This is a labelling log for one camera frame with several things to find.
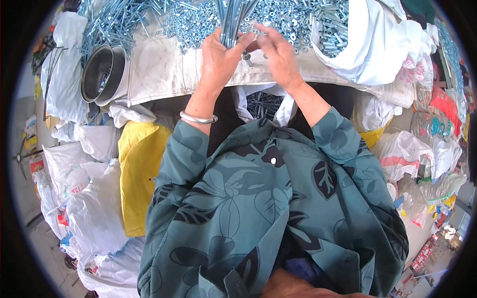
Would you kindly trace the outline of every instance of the bracelet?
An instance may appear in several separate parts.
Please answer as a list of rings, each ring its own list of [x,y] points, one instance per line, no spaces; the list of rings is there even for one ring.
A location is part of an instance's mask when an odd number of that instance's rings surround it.
[[[180,116],[190,122],[209,124],[217,122],[218,118],[215,115],[212,115],[212,118],[197,118],[192,115],[186,114],[186,111],[181,111]]]

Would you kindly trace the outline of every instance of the woman's left hand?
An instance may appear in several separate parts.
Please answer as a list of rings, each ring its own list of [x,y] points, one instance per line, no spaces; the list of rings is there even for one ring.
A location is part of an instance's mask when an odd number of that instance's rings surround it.
[[[217,28],[202,43],[202,76],[199,86],[210,91],[221,91],[242,59],[242,52],[254,40],[252,32],[243,34],[235,47],[228,49],[220,42],[222,30]]]

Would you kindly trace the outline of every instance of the forearm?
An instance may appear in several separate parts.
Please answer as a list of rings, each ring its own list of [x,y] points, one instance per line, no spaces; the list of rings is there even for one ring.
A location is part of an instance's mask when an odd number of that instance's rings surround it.
[[[330,110],[331,106],[305,81],[298,87],[286,90],[290,94],[310,127],[313,127]]]
[[[197,87],[194,94],[192,94],[192,97],[187,104],[186,114],[197,118],[212,118],[215,102],[221,91],[222,90],[212,90],[199,83],[199,86]],[[210,123],[201,124],[185,119],[182,119],[182,121],[197,128],[198,130],[205,133],[207,136],[210,135]]]

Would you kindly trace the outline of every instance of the teal floral blouse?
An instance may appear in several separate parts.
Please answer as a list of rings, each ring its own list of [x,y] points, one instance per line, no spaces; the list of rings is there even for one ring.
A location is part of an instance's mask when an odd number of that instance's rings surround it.
[[[315,141],[258,119],[206,158],[179,121],[146,216],[142,297],[259,297],[285,230],[342,290],[387,296],[408,254],[379,161],[334,108]]]

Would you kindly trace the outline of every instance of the woman's right hand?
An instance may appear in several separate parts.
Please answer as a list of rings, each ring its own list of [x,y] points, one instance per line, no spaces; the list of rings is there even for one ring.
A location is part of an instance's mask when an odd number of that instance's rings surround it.
[[[268,57],[273,79],[288,93],[297,89],[304,83],[304,80],[298,69],[293,46],[274,28],[265,27],[258,23],[255,23],[255,28],[266,34],[258,35],[257,43]]]

